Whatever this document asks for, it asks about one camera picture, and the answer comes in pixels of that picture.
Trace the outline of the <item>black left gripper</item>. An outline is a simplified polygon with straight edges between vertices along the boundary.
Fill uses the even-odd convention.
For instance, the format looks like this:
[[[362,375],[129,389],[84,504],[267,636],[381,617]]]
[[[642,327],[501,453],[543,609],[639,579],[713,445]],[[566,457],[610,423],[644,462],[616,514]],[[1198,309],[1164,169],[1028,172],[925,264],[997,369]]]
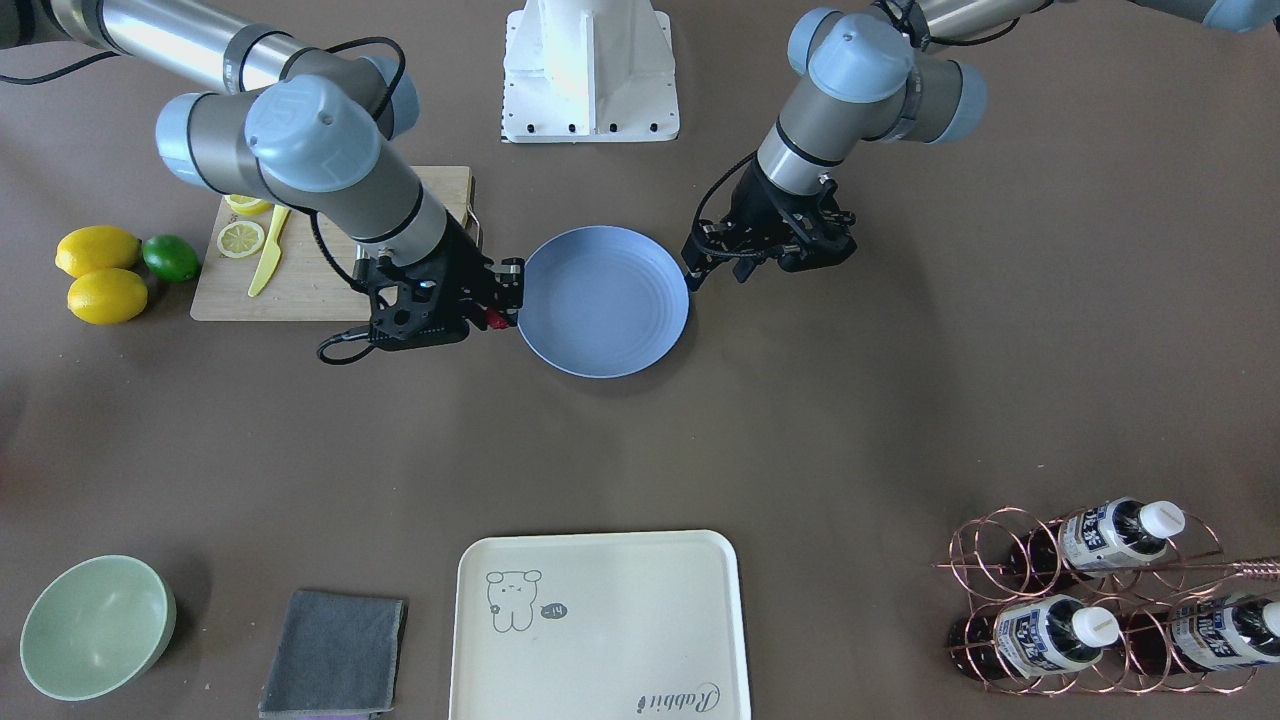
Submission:
[[[819,176],[815,195],[795,195],[776,187],[756,160],[737,161],[700,201],[704,208],[716,191],[742,170],[728,213],[718,222],[700,219],[682,246],[687,290],[698,292],[707,275],[726,263],[745,284],[760,265],[776,260],[785,272],[836,266],[858,250],[850,228],[856,217],[835,199],[838,184]]]

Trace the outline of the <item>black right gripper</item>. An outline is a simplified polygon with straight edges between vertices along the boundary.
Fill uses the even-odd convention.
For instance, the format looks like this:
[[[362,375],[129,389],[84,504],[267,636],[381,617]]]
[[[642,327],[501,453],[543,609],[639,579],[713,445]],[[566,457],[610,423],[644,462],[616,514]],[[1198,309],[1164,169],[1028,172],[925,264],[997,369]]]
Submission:
[[[522,258],[493,264],[448,217],[440,243],[424,260],[404,268],[387,258],[356,263],[355,279],[370,306],[362,333],[374,348],[398,351],[456,343],[472,327],[516,328],[518,311],[508,309],[524,306],[524,269]]]

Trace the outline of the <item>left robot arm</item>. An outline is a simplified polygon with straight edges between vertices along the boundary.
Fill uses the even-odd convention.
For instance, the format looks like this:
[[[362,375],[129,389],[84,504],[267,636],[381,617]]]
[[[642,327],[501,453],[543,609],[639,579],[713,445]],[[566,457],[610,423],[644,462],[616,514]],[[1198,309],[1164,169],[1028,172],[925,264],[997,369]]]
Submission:
[[[788,36],[799,82],[759,147],[737,161],[728,211],[695,211],[681,258],[690,291],[731,264],[739,282],[776,261],[785,272],[836,266],[856,250],[855,215],[832,178],[860,142],[947,143],[980,122],[983,74],[948,47],[1007,35],[1043,1],[874,1],[860,12],[820,6]]]

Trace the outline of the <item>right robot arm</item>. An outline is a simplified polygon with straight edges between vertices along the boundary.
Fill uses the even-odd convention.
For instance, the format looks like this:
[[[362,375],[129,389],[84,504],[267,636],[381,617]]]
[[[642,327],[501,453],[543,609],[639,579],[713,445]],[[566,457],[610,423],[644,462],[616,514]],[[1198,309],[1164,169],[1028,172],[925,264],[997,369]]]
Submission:
[[[404,59],[346,58],[205,1],[5,1],[3,46],[74,41],[204,86],[159,114],[179,179],[326,218],[357,245],[370,318],[329,345],[398,351],[516,325],[524,260],[486,258],[390,146],[419,117]]]

